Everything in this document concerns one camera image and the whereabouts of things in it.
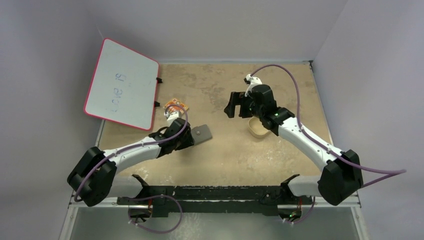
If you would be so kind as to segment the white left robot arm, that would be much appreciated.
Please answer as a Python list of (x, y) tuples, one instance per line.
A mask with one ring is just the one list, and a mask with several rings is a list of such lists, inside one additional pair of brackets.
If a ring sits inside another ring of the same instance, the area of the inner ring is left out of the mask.
[(117, 175), (142, 162), (193, 145), (190, 124), (178, 117), (135, 143), (109, 150), (91, 147), (67, 177), (67, 183), (75, 191), (73, 200), (93, 207), (107, 198), (127, 197), (142, 205), (148, 201), (149, 191), (141, 177)]

